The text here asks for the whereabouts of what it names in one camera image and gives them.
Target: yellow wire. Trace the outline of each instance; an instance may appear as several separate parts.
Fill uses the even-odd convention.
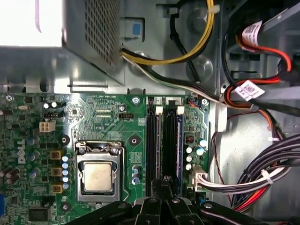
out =
[[[213,0],[206,0],[206,2],[207,2],[208,9],[214,6]],[[205,27],[204,33],[203,33],[202,37],[200,38],[198,44],[190,52],[188,52],[187,54],[182,55],[178,58],[170,59],[170,60],[146,60],[146,59],[141,59],[141,58],[132,56],[125,52],[123,52],[122,54],[126,58],[130,59],[131,61],[134,61],[134,62],[140,63],[140,64],[144,64],[144,65],[162,65],[162,64],[174,63],[174,62],[178,62],[181,60],[185,60],[203,48],[206,41],[210,37],[210,33],[212,32],[213,22],[214,22],[214,14],[208,13],[206,27]]]

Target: green circuit board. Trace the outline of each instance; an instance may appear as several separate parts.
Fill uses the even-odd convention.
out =
[[[209,138],[208,106],[192,107],[187,103],[188,96],[174,98],[180,98],[181,105],[185,106],[183,148],[190,146],[194,149],[198,139]],[[120,199],[133,203],[144,197],[146,99],[146,95],[3,94],[0,99],[3,113],[0,116],[0,169],[18,168],[19,179],[8,182],[8,178],[0,178],[0,194],[4,196],[5,204],[0,223],[26,225],[30,221],[31,225],[62,225],[101,207],[77,200],[74,144],[78,140],[121,142],[125,176],[122,177],[124,185],[121,185]],[[161,104],[166,105],[165,97],[162,97]],[[55,130],[43,133],[40,122],[49,122],[49,115],[49,121],[55,121]],[[186,143],[186,136],[193,136],[193,142]],[[51,158],[51,154],[57,151],[67,157],[66,162]],[[207,149],[202,156],[195,152],[191,156],[193,165],[208,170]],[[186,154],[183,155],[182,169],[185,168],[185,157]],[[50,172],[51,168],[62,167],[62,163],[68,165],[67,182],[62,181],[62,176],[56,177]],[[133,166],[138,168],[135,176],[139,178],[138,183],[133,183]],[[186,187],[190,181],[187,172],[183,175],[183,187]],[[61,188],[65,183],[67,188],[53,193],[53,185]],[[41,206],[45,197],[54,198],[48,208]],[[36,210],[44,220],[35,218]]]

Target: chip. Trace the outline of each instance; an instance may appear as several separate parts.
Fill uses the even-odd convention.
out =
[[[41,164],[42,165],[47,165],[48,164],[48,160],[47,159],[42,159]]]
[[[19,197],[18,196],[11,197],[11,202],[10,203],[18,204],[19,203]]]
[[[25,115],[20,115],[20,116],[19,116],[19,120],[20,120],[20,121],[26,120],[26,116],[25,116]]]
[[[48,177],[47,176],[42,176],[42,181],[48,181]]]
[[[25,97],[25,103],[32,103],[32,97]]]
[[[47,222],[50,220],[50,213],[47,208],[30,208],[28,220],[31,222]]]

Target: black wire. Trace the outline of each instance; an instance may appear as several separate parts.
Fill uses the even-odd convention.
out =
[[[170,39],[175,43],[175,45],[177,46],[177,48],[179,49],[181,54],[185,55],[185,54],[187,54],[187,51],[186,51],[185,47],[183,46],[182,42],[180,41],[179,34],[176,31],[175,19],[176,19],[176,14],[171,15],[171,18],[170,18],[170,32],[171,32],[170,33]],[[195,82],[200,81],[199,75],[197,73],[197,70],[196,70],[193,62],[188,61],[187,65],[191,70],[194,81]]]
[[[160,74],[158,74],[157,72],[155,72],[153,69],[151,69],[150,67],[143,65],[143,64],[139,64],[140,67],[142,67],[146,72],[148,72],[149,74],[151,74],[154,78],[163,81],[163,82],[167,82],[167,83],[172,83],[172,84],[176,84],[176,85],[182,85],[182,86],[187,86],[187,87],[191,87],[194,88],[196,90],[199,90],[203,93],[205,93],[206,95],[208,95],[209,97],[218,100],[218,96],[210,93],[208,90],[206,90],[204,87],[190,82],[190,81],[183,81],[183,80],[177,80],[177,79],[173,79],[173,78],[168,78],[168,77],[164,77],[161,76]]]

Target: white connector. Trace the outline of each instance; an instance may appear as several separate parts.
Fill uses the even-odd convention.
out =
[[[39,123],[39,131],[40,133],[50,133],[55,130],[56,121],[50,120],[47,122]]]

